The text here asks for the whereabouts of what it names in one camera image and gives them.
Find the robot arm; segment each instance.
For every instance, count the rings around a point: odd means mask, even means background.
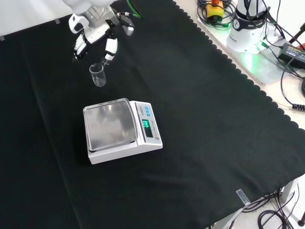
[[[88,52],[90,44],[107,38],[104,64],[108,64],[117,52],[118,40],[115,26],[122,26],[127,35],[132,35],[133,23],[125,15],[114,13],[109,6],[115,0],[63,0],[74,14],[69,19],[69,27],[75,34],[81,34],[74,45],[74,56],[80,59]]]
[[[92,5],[101,8],[110,6],[115,0],[62,0],[66,5],[70,6],[73,13],[80,15],[87,11]]]

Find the white floor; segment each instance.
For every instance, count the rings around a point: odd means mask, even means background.
[[[300,199],[297,205],[295,206],[295,209],[292,215],[290,216],[289,221],[293,225],[294,229],[305,229],[305,226],[300,227],[297,224],[297,222],[302,218],[305,212],[305,175],[300,178],[299,187]],[[297,200],[297,197],[298,191],[296,190],[294,198],[289,202],[289,204],[284,207],[284,212],[286,215],[290,214],[291,209]],[[278,210],[274,200],[271,200],[268,204],[253,213],[241,213],[235,220],[233,229],[258,229],[257,218],[262,211],[265,211],[267,209]],[[269,220],[269,222],[267,222],[267,224],[264,226],[264,229],[277,229],[280,225],[280,219],[274,216],[271,218],[271,220]]]

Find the scale label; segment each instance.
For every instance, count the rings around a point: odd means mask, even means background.
[[[149,144],[160,144],[161,138],[153,115],[152,106],[148,103],[139,102],[136,102],[135,105],[144,141]]]

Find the green cable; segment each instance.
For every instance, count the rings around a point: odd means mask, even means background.
[[[129,8],[132,10],[132,12],[133,12],[133,15],[136,17],[136,18],[142,18],[139,14],[138,14],[138,12],[132,7],[132,5],[130,4],[130,0],[126,0],[127,1],[127,4],[128,4],[128,6],[129,6]]]

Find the power adapter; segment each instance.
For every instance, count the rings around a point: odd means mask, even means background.
[[[288,43],[283,44],[280,53],[278,55],[278,58],[282,61],[289,62],[295,56],[297,57],[291,62],[291,65],[296,68],[305,69],[305,51],[297,47],[294,47],[291,44]]]

